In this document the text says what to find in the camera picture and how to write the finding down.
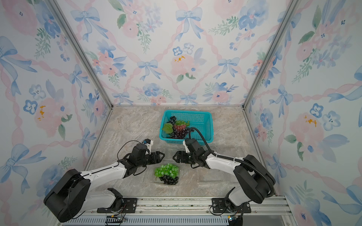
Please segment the clear plastic clamshell container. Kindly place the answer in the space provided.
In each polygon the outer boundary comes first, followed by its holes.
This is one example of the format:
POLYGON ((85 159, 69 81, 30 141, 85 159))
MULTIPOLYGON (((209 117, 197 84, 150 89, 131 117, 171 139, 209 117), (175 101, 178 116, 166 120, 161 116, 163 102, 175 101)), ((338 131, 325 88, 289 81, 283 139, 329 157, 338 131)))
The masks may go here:
POLYGON ((175 186, 180 181, 181 168, 176 162, 166 160, 156 164, 153 169, 153 176, 156 184, 175 186))

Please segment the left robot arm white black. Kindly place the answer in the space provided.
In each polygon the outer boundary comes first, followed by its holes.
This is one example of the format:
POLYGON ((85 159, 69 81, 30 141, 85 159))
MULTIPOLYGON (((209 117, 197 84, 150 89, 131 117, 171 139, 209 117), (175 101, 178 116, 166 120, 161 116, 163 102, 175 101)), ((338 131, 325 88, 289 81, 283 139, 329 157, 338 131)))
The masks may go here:
POLYGON ((137 176, 138 168, 161 163, 165 154, 152 152, 151 147, 152 141, 147 139, 111 165, 82 172, 68 170, 45 196, 44 205, 61 223, 94 209, 120 213, 127 205, 119 191, 108 188, 94 192, 93 189, 110 181, 137 176))

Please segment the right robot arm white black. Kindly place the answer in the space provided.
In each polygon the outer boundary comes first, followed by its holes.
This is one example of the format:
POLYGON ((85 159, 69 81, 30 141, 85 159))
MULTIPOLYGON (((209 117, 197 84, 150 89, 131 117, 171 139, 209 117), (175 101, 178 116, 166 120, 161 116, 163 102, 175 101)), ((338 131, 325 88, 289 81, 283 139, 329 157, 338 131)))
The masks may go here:
POLYGON ((202 147, 194 138, 183 141, 184 151, 178 151, 173 156, 177 163, 185 163, 196 168, 220 170, 235 176, 239 183, 225 196, 227 208, 234 212, 244 203, 255 202, 261 204, 265 198, 275 195, 275 179, 269 171, 253 156, 244 158, 221 155, 206 144, 202 147))

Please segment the purple red grape bunch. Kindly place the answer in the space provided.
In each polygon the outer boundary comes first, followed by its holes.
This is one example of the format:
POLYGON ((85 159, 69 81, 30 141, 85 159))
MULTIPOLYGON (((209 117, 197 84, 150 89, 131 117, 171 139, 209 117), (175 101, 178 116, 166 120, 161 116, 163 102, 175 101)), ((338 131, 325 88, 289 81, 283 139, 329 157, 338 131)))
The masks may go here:
POLYGON ((170 138, 173 139, 184 139, 189 133, 189 127, 184 125, 174 125, 173 132, 170 134, 170 138))

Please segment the green grape leaf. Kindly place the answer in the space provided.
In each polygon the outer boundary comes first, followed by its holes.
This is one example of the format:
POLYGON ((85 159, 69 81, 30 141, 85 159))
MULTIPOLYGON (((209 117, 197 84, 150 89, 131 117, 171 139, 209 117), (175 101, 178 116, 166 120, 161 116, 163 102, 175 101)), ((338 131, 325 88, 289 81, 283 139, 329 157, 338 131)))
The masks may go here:
POLYGON ((173 133, 173 125, 171 123, 165 123, 163 128, 162 128, 162 131, 165 133, 165 134, 171 134, 173 133))

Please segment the small green grape bunch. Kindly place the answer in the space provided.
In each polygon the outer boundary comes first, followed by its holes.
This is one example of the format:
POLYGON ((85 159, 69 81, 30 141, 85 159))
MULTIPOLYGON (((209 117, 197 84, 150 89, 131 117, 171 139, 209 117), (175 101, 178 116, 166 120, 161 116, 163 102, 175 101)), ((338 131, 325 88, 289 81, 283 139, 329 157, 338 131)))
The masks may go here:
POLYGON ((177 121, 176 121, 176 125, 177 125, 177 126, 183 126, 183 125, 185 125, 186 127, 188 127, 188 126, 190 126, 190 122, 189 122, 189 121, 177 120, 177 121))

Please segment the dark blue grape bunch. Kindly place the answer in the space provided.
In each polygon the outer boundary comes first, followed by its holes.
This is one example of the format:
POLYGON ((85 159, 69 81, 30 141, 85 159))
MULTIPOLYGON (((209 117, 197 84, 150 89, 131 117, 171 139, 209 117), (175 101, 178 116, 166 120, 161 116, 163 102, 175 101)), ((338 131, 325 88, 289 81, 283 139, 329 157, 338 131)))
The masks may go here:
POLYGON ((176 121, 177 121, 177 118, 175 116, 172 116, 170 117, 168 123, 172 124, 172 125, 175 125, 176 124, 176 121))

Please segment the teal plastic basket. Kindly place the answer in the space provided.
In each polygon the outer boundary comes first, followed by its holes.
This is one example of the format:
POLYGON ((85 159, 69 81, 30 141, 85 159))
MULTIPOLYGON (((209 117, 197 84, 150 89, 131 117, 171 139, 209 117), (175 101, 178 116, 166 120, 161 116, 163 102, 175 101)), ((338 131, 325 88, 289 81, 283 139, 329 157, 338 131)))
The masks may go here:
POLYGON ((162 117, 159 137, 170 144, 182 144, 194 138, 201 145, 214 141, 213 118, 209 112, 166 110, 162 117))

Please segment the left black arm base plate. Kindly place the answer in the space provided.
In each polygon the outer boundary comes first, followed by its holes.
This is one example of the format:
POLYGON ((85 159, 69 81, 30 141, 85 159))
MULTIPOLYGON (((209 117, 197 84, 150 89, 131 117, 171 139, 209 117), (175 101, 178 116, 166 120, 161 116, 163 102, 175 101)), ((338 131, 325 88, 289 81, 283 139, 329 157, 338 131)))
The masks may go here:
POLYGON ((97 213, 119 214, 135 213, 137 207, 137 198, 117 198, 109 208, 98 208, 97 213))

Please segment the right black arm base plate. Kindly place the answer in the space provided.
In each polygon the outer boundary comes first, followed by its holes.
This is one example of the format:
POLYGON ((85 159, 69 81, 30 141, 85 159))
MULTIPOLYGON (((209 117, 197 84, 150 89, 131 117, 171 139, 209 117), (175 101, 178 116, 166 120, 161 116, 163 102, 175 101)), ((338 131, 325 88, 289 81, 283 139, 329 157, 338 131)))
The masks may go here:
POLYGON ((245 202, 240 206, 235 206, 224 198, 212 198, 211 202, 212 204, 209 211, 215 216, 220 216, 223 214, 237 215, 251 213, 250 204, 248 202, 245 202))

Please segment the aluminium front rail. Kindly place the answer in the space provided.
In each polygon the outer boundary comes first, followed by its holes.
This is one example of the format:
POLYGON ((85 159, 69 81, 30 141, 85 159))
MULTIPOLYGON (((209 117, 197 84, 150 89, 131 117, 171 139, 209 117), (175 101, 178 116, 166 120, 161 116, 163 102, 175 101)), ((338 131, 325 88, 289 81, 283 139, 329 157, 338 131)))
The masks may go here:
POLYGON ((249 202, 251 213, 211 214, 213 197, 139 197, 135 213, 107 214, 86 211, 66 226, 105 226, 106 216, 125 217, 121 226, 295 226, 291 209, 283 196, 267 198, 261 204, 249 202))

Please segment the left aluminium corner post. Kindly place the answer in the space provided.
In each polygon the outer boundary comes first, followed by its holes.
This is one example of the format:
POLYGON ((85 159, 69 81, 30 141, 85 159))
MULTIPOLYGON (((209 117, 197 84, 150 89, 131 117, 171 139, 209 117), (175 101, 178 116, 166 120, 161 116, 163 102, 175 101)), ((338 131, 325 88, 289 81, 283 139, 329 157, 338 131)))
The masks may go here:
POLYGON ((59 22, 60 27, 64 30, 65 34, 68 36, 68 38, 70 40, 70 43, 72 45, 72 48, 74 49, 77 56, 79 57, 80 62, 85 67, 88 75, 90 76, 91 80, 93 81, 95 87, 98 89, 100 95, 105 100, 106 105, 110 109, 112 109, 114 105, 111 103, 110 98, 108 97, 105 89, 103 88, 99 78, 95 74, 95 72, 94 72, 94 70, 93 70, 93 68, 91 66, 91 63, 89 62, 89 60, 88 60, 82 46, 80 45, 80 42, 76 38, 76 35, 73 32, 73 30, 72 30, 69 22, 67 21, 65 15, 63 14, 59 4, 57 3, 57 1, 45 1, 45 3, 49 7, 51 13, 54 15, 54 17, 59 22))

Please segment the aluminium corner post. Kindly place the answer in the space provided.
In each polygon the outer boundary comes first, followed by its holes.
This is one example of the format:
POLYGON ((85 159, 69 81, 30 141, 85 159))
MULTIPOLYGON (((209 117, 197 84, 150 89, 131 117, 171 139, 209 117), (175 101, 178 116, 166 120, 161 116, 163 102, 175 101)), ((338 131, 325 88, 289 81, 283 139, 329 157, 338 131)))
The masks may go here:
POLYGON ((80 42, 76 38, 76 35, 73 32, 73 30, 72 30, 69 22, 67 21, 65 15, 63 14, 59 4, 57 3, 57 1, 45 1, 45 3, 49 7, 51 13, 54 15, 54 17, 59 22, 60 27, 64 30, 65 34, 68 36, 68 38, 70 40, 70 43, 72 45, 72 48, 74 49, 77 56, 79 57, 80 62, 85 67, 88 75, 90 76, 91 80, 93 81, 95 87, 98 89, 100 95, 105 100, 106 105, 110 109, 112 109, 114 105, 111 103, 110 98, 108 97, 105 89, 103 88, 99 78, 95 74, 95 72, 94 72, 94 70, 93 70, 93 68, 91 66, 91 63, 89 62, 89 60, 88 60, 82 46, 80 45, 80 42))
POLYGON ((258 71, 255 79, 253 80, 250 91, 248 92, 248 96, 242 105, 244 111, 246 111, 248 106, 251 104, 253 95, 254 95, 255 91, 257 90, 258 84, 262 80, 269 63, 272 62, 273 56, 281 43, 281 39, 282 39, 284 33, 286 32, 286 29, 289 26, 289 24, 292 20, 292 17, 295 15, 295 11, 296 11, 298 4, 299 4, 298 0, 290 1, 289 6, 287 7, 287 10, 285 11, 284 17, 282 18, 282 21, 276 31, 276 34, 275 34, 274 38, 272 39, 271 45, 266 52, 266 56, 260 67, 260 70, 258 71))

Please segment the right aluminium corner post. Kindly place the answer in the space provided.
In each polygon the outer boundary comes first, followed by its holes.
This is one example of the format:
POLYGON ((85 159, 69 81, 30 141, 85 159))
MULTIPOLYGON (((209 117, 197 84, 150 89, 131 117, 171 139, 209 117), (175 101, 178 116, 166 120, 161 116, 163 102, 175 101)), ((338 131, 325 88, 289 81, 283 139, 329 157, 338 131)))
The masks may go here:
POLYGON ((292 20, 292 17, 295 15, 295 11, 296 11, 298 4, 299 4, 298 0, 290 1, 289 6, 287 7, 287 10, 285 11, 284 17, 282 18, 282 21, 276 31, 276 34, 275 34, 274 38, 272 39, 271 45, 266 52, 266 56, 260 67, 260 70, 258 71, 255 79, 253 80, 250 91, 248 92, 248 96, 242 105, 244 111, 246 111, 248 106, 251 104, 253 95, 254 95, 255 91, 257 90, 258 84, 262 80, 269 63, 272 62, 273 56, 281 43, 281 39, 282 39, 284 33, 286 32, 286 29, 289 26, 289 24, 292 20))

